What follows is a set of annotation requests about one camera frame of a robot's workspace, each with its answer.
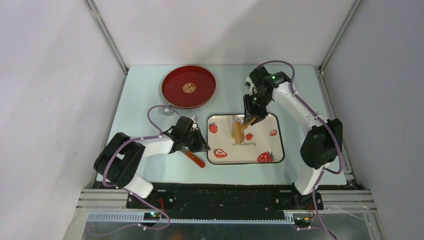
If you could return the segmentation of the strawberry print tray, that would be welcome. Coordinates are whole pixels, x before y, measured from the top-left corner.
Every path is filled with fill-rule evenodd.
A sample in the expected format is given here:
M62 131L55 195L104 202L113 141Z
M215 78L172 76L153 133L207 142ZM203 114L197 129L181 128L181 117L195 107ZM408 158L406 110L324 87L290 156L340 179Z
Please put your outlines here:
M214 165L280 163L285 158L278 118L270 113L244 130L244 140L235 143L232 124L242 114L212 115L207 119L207 159Z

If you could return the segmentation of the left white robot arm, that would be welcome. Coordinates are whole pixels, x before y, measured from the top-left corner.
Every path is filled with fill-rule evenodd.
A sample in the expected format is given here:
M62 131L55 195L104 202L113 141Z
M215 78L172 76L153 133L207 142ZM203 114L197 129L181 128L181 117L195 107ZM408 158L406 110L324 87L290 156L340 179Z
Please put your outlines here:
M158 135L131 138L123 132L116 133L96 158L93 169L103 177L106 187L124 189L137 195L145 208L153 208L158 194L137 169L143 158L173 154L182 149L192 153L211 149L197 122L186 116L181 116L175 125Z

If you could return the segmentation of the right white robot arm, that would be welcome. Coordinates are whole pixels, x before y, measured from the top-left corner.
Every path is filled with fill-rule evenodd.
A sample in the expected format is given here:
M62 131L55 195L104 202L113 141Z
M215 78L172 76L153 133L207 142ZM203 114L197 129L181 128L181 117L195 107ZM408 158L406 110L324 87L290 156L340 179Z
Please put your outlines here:
M244 126L253 126L268 115L267 106L276 102L296 121L305 135L300 147L304 164L294 182L291 204L304 209L311 202L310 194L321 180L321 173L330 163L341 158L343 124L315 111L294 86L294 78L282 71L269 73L265 66L256 67L247 77L249 93L243 96Z

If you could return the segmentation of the small clear glass cup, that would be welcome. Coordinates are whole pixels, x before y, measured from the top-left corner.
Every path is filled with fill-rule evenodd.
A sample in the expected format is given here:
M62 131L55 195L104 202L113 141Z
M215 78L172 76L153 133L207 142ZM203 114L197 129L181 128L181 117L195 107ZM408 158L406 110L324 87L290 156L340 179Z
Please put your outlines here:
M171 103L165 103L162 105L161 111L165 116L172 116L175 113L174 105Z

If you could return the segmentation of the round red plate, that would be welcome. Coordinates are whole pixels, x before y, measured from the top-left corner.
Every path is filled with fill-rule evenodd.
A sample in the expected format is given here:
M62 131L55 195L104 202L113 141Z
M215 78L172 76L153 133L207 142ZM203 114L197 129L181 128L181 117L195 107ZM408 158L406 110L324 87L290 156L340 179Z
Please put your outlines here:
M216 87L216 78L209 70L197 65L186 65L165 76L161 93L176 108L195 109L211 100Z

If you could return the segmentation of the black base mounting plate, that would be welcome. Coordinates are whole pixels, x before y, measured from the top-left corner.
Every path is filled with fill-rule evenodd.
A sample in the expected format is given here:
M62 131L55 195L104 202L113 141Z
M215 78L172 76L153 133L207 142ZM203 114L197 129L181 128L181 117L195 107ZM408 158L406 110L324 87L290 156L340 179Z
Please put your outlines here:
M154 183L146 201L170 218L276 220L289 210L323 210L320 193L302 196L294 185Z

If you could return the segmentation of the orange handled spatula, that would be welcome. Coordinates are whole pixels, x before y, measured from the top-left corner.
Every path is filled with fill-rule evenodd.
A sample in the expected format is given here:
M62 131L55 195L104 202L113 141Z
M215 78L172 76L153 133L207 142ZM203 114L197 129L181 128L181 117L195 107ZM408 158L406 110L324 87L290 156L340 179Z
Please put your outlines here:
M200 168L205 168L206 164L200 158L198 158L195 154L189 151L187 148L183 147L180 150L186 157L188 157L192 162L194 162Z

